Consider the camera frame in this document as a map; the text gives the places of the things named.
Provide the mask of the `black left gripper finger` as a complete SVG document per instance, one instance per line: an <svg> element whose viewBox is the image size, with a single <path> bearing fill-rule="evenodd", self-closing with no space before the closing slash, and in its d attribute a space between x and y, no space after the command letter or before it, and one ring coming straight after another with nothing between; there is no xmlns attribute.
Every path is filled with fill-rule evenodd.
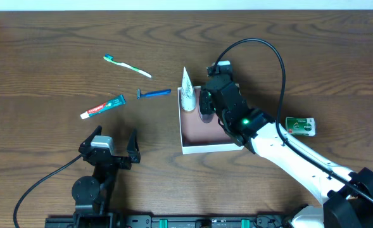
<svg viewBox="0 0 373 228"><path fill-rule="evenodd" d="M79 146L80 149L84 149L91 146L92 140L96 136L100 136L102 132L102 126L98 125L90 136L88 136Z"/></svg>
<svg viewBox="0 0 373 228"><path fill-rule="evenodd" d="M134 129L130 135L130 139L127 144L127 153L129 156L139 156L139 146L137 142L137 130Z"/></svg>

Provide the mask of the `clear soap pump bottle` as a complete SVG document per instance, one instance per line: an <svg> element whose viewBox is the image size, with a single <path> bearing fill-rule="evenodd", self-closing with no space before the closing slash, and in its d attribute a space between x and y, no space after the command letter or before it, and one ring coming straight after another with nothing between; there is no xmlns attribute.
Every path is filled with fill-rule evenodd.
<svg viewBox="0 0 373 228"><path fill-rule="evenodd" d="M212 121L214 116L214 107L212 105L211 94L206 91L200 91L199 94L199 116L201 120L208 124Z"/></svg>

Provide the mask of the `Colgate toothpaste tube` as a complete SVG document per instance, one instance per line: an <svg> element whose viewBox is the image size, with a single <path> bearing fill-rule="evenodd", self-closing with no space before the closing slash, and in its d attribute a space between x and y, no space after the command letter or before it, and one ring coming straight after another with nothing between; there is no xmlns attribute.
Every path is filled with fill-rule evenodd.
<svg viewBox="0 0 373 228"><path fill-rule="evenodd" d="M111 100L109 100L105 103L99 104L98 106L95 106L95 107L91 108L90 110L87 110L87 111L83 112L80 115L80 117L81 117L81 119L86 119L86 118L92 117L94 115L98 115L98 114L100 114L104 111L107 111L107 110L110 110L112 108L122 106L122 105L125 105L125 104L126 104L126 100L125 100L124 96L121 94L116 98L113 98L113 99L111 99Z"/></svg>

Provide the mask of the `white Pantene tube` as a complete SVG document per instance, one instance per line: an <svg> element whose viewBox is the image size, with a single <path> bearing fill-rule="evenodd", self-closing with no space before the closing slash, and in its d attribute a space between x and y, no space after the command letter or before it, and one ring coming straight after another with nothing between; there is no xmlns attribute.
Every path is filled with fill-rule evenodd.
<svg viewBox="0 0 373 228"><path fill-rule="evenodd" d="M180 101L184 111L190 112L195 110L196 93L186 68L183 68Z"/></svg>

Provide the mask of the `green white toothbrush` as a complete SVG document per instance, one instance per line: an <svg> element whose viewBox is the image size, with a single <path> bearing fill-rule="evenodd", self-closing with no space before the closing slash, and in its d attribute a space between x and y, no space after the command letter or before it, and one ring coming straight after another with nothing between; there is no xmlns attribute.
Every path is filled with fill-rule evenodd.
<svg viewBox="0 0 373 228"><path fill-rule="evenodd" d="M106 61L108 61L108 62L110 62L110 63L112 63L112 64L114 64L114 65L118 65L118 66L120 66L120 67L128 68L128 69L133 70L133 71L135 71L135 72L137 72L137 73L140 73L141 75L143 75L143 76L145 76L145 77L147 77L147 78L150 78L150 79L152 78L152 75L151 75L150 73L145 72L144 70L141 70L141 69L136 68L136 67L134 67L134 66L131 66L131 65L127 64L127 63L124 63L124 62L117 62L117 61L114 60L114 57L112 57L112 56L109 55L109 54L105 54L105 55L103 56L103 58L104 58L104 60L106 60Z"/></svg>

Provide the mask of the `green soap bar pack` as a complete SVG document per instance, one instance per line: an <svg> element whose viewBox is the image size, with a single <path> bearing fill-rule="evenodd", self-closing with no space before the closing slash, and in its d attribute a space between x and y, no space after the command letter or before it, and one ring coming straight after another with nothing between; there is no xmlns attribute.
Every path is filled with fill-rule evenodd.
<svg viewBox="0 0 373 228"><path fill-rule="evenodd" d="M314 118L287 117L285 119L286 130L291 135L313 137L316 135Z"/></svg>

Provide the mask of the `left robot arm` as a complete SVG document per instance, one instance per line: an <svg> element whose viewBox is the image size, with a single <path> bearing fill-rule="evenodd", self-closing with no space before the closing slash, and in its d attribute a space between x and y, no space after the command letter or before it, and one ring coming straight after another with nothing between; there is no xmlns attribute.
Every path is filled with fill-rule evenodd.
<svg viewBox="0 0 373 228"><path fill-rule="evenodd" d="M117 156L113 138L103 136L102 127L79 146L83 160L94 167L91 176L79 178L72 187L75 212L82 215L103 215L108 209L120 169L130 170L132 164L141 161L137 143L137 131L133 130L127 144L127 156Z"/></svg>

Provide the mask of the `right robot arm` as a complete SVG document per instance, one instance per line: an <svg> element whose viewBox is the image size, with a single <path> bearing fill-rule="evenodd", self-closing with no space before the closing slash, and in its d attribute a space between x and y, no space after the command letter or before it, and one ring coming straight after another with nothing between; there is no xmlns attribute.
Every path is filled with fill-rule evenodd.
<svg viewBox="0 0 373 228"><path fill-rule="evenodd" d="M285 219L286 227L373 227L373 171L354 172L319 155L258 108L249 108L227 74L201 87L202 115L216 114L224 132L304 186L320 203Z"/></svg>

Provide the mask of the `white box pink interior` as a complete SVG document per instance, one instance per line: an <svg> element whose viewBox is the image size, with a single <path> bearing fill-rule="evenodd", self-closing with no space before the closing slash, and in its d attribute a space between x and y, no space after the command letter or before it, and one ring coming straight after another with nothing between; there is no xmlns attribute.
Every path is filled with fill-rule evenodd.
<svg viewBox="0 0 373 228"><path fill-rule="evenodd" d="M198 111L200 86L194 87L196 93L196 108L184 111L181 105L181 88L177 88L180 144L183 155L196 153L216 153L222 151L240 151L237 146L218 124L218 117L214 116L210 123L204 123Z"/></svg>

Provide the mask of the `blue disposable razor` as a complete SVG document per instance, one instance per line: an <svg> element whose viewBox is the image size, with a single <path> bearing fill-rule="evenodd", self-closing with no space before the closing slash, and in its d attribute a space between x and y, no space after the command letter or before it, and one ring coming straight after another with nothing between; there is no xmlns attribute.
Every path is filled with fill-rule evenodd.
<svg viewBox="0 0 373 228"><path fill-rule="evenodd" d="M143 94L140 89L137 89L137 99L163 96L163 95L170 94L171 91L172 91L171 89L164 89L160 91L152 91L152 92L147 92Z"/></svg>

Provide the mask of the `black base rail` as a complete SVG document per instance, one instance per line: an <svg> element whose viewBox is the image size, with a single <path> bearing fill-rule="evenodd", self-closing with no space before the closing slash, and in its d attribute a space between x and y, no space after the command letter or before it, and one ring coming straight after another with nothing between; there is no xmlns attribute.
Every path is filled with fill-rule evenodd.
<svg viewBox="0 0 373 228"><path fill-rule="evenodd" d="M107 213L104 215L52 216L45 228L280 228L292 227L282 215L242 217L150 216Z"/></svg>

